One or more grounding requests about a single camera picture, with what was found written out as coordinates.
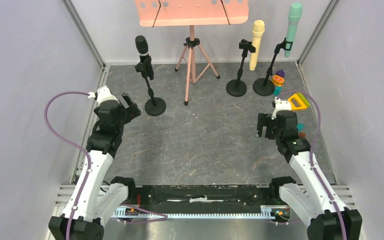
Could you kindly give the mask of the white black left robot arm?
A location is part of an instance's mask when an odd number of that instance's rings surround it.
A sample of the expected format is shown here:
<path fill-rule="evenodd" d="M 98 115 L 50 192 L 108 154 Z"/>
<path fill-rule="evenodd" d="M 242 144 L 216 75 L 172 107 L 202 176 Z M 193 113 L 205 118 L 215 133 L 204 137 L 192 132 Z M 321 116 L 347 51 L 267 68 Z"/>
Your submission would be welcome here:
<path fill-rule="evenodd" d="M 69 141 L 85 156 L 75 189 L 60 216 L 51 217 L 48 227 L 56 240 L 101 240 L 104 227 L 116 208 L 124 202 L 133 203 L 137 198 L 135 182 L 128 177 L 115 177 L 106 193 L 99 198 L 101 184 L 122 143 L 124 126 L 141 115 L 136 103 L 127 93 L 122 94 L 125 107 L 107 86 L 89 92 L 96 100 L 94 109 L 98 117 L 86 148 Z"/>

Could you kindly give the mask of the black microphone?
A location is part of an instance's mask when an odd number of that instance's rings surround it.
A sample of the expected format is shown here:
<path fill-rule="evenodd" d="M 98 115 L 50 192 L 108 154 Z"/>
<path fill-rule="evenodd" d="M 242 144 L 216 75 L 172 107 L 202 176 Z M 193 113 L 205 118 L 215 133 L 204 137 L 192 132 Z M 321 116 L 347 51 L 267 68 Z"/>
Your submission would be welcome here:
<path fill-rule="evenodd" d="M 135 46 L 141 59 L 149 56 L 149 45 L 143 35 L 138 35 L 135 37 Z"/>

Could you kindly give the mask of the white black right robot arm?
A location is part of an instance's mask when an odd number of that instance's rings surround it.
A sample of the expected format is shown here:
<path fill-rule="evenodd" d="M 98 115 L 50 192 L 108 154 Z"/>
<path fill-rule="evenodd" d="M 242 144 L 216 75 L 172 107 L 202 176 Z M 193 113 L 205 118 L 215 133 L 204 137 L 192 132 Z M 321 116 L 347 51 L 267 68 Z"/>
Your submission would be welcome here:
<path fill-rule="evenodd" d="M 311 145 L 299 136 L 297 114 L 280 110 L 275 116 L 259 113 L 256 136 L 274 140 L 278 152 L 296 172 L 304 189 L 290 176 L 276 177 L 269 185 L 269 199 L 285 202 L 305 224 L 310 240 L 358 240 L 363 219 L 350 209 L 323 175 Z"/>

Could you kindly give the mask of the black microphone desk stand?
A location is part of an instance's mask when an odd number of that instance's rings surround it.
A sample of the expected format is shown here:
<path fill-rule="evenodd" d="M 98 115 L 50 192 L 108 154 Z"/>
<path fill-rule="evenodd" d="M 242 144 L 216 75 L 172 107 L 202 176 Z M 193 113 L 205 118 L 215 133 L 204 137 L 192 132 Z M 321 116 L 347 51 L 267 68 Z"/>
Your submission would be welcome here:
<path fill-rule="evenodd" d="M 154 79 L 154 71 L 152 67 L 152 58 L 150 55 L 140 55 L 139 63 L 134 67 L 137 73 L 140 73 L 145 80 L 149 100 L 146 101 L 144 110 L 150 116 L 159 116 L 166 110 L 166 102 L 160 98 L 155 97 L 154 91 L 151 88 L 150 81 Z"/>

